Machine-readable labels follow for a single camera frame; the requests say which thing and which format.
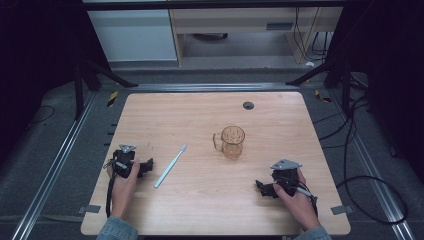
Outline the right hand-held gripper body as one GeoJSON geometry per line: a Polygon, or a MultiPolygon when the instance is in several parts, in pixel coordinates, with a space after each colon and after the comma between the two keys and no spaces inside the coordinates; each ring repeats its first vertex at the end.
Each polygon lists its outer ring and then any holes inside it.
{"type": "Polygon", "coordinates": [[[300,163],[288,159],[281,159],[271,166],[273,170],[271,177],[289,196],[293,197],[296,192],[300,192],[310,197],[310,191],[307,189],[306,185],[299,180],[297,170],[301,167],[302,165],[300,163]]]}

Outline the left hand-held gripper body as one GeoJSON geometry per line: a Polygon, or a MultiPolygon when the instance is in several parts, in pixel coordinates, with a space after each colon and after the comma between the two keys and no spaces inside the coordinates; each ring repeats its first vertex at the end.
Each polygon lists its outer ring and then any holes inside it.
{"type": "Polygon", "coordinates": [[[113,152],[112,158],[103,165],[103,168],[111,167],[114,173],[127,178],[132,169],[135,149],[136,146],[120,144],[119,148],[113,152]]]}

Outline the person's left hand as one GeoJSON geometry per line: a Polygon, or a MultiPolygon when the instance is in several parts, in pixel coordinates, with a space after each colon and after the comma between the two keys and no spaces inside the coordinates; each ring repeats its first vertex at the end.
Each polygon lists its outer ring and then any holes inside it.
{"type": "Polygon", "coordinates": [[[140,169],[138,160],[132,161],[133,166],[127,178],[117,175],[114,180],[111,193],[111,210],[110,216],[126,219],[126,213],[134,196],[137,176],[140,169]]]}

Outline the person's right hand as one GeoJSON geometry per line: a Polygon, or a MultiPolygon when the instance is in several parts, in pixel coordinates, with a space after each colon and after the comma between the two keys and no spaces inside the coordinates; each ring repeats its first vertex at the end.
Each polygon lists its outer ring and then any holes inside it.
{"type": "Polygon", "coordinates": [[[300,192],[290,196],[276,183],[273,184],[273,188],[290,215],[304,232],[321,225],[308,196],[300,192]]]}

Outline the white toothbrush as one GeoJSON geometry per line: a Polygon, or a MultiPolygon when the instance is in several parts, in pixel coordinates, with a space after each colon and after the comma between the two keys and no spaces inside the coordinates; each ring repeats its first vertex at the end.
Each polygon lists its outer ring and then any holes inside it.
{"type": "Polygon", "coordinates": [[[165,170],[163,171],[163,173],[161,174],[161,176],[155,182],[155,184],[154,184],[154,188],[155,189],[157,189],[157,188],[160,187],[160,185],[162,184],[162,182],[164,181],[164,179],[167,177],[167,175],[169,174],[169,172],[172,170],[172,168],[174,167],[174,165],[176,164],[176,162],[178,161],[178,159],[180,158],[180,156],[186,151],[186,149],[187,149],[187,144],[183,144],[181,146],[179,152],[171,160],[171,162],[169,163],[169,165],[165,168],[165,170]]]}

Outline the amber glass mug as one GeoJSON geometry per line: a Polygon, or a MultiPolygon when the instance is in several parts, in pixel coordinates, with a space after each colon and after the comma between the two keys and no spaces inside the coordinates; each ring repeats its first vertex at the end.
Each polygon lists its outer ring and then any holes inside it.
{"type": "Polygon", "coordinates": [[[237,159],[243,151],[245,132],[238,126],[227,126],[213,134],[214,148],[228,159],[237,159]]]}

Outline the yellow black striped tape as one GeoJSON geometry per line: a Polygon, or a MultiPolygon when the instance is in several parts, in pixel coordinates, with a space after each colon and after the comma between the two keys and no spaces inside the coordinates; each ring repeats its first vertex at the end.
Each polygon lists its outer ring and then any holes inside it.
{"type": "Polygon", "coordinates": [[[325,102],[325,103],[331,103],[331,102],[332,102],[331,98],[329,98],[329,97],[323,97],[323,96],[321,95],[320,91],[319,91],[319,90],[317,90],[317,89],[315,89],[315,90],[314,90],[314,95],[315,95],[315,97],[316,97],[317,99],[320,99],[321,101],[323,101],[323,102],[325,102]]]}
{"type": "Polygon", "coordinates": [[[111,93],[111,95],[110,95],[110,97],[109,97],[109,100],[108,100],[108,102],[107,102],[107,107],[111,107],[111,106],[113,106],[113,104],[114,104],[114,102],[115,102],[115,100],[116,100],[116,98],[117,98],[117,96],[118,96],[118,91],[113,91],[112,93],[111,93]]]}

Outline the black metal stand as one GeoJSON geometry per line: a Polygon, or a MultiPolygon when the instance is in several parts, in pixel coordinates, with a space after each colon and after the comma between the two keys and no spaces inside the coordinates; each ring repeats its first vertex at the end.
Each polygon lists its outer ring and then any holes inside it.
{"type": "Polygon", "coordinates": [[[334,88],[338,83],[342,84],[342,110],[348,117],[352,117],[354,113],[354,107],[350,105],[350,87],[352,78],[350,57],[351,54],[348,52],[341,51],[334,53],[323,64],[312,69],[299,78],[287,82],[287,85],[298,86],[306,82],[308,79],[322,72],[326,72],[327,77],[324,81],[325,87],[334,88]]]}
{"type": "Polygon", "coordinates": [[[83,84],[86,84],[90,91],[97,91],[101,87],[100,80],[97,75],[101,74],[110,80],[118,83],[125,88],[137,87],[137,84],[131,83],[118,75],[114,74],[111,70],[92,62],[92,61],[81,61],[78,62],[74,67],[74,89],[75,89],[75,102],[76,102],[76,113],[75,119],[78,120],[84,111],[84,96],[83,96],[83,84]]]}

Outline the white cabinet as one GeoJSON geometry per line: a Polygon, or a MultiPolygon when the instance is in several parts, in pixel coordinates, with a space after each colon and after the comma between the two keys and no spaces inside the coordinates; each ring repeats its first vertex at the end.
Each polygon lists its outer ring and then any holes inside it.
{"type": "Polygon", "coordinates": [[[109,62],[175,61],[167,10],[89,11],[109,62]]]}

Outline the grey table bracket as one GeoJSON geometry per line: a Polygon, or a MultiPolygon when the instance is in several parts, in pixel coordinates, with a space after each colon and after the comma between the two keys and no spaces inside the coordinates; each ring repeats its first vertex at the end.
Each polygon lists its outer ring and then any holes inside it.
{"type": "Polygon", "coordinates": [[[101,207],[98,205],[81,205],[77,212],[79,214],[85,214],[85,213],[98,213],[100,211],[101,207]]]}
{"type": "Polygon", "coordinates": [[[340,206],[332,207],[331,211],[334,215],[350,214],[350,213],[353,212],[353,208],[350,205],[348,205],[348,206],[340,205],[340,206]]]}

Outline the aluminium floor rail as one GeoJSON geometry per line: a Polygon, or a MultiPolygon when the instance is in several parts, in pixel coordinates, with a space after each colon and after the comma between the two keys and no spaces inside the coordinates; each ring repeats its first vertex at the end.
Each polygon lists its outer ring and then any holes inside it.
{"type": "Polygon", "coordinates": [[[133,91],[149,93],[165,92],[262,92],[296,91],[297,86],[285,83],[185,83],[185,84],[138,84],[133,91]]]}
{"type": "Polygon", "coordinates": [[[37,193],[35,194],[31,204],[20,218],[11,240],[27,240],[36,221],[38,220],[41,211],[58,179],[59,174],[72,150],[74,143],[81,131],[83,124],[92,108],[92,104],[97,92],[89,92],[87,99],[83,102],[83,110],[80,116],[73,121],[70,130],[68,131],[65,140],[63,141],[53,163],[45,175],[37,193]]]}
{"type": "Polygon", "coordinates": [[[339,187],[345,189],[349,200],[358,212],[361,212],[376,223],[389,226],[393,230],[397,240],[417,240],[407,222],[409,215],[408,205],[400,197],[400,193],[383,178],[357,132],[355,112],[357,110],[357,104],[361,103],[363,99],[359,98],[353,102],[348,101],[347,107],[344,107],[342,96],[339,93],[331,90],[329,95],[333,99],[341,119],[346,123],[345,128],[347,130],[343,143],[343,180],[339,184],[339,187]],[[349,146],[355,150],[357,159],[363,168],[363,174],[353,176],[348,174],[349,146]],[[364,206],[361,206],[352,197],[349,185],[357,181],[366,181],[371,187],[384,213],[382,218],[379,218],[376,213],[372,213],[371,210],[367,210],[364,206]]]}

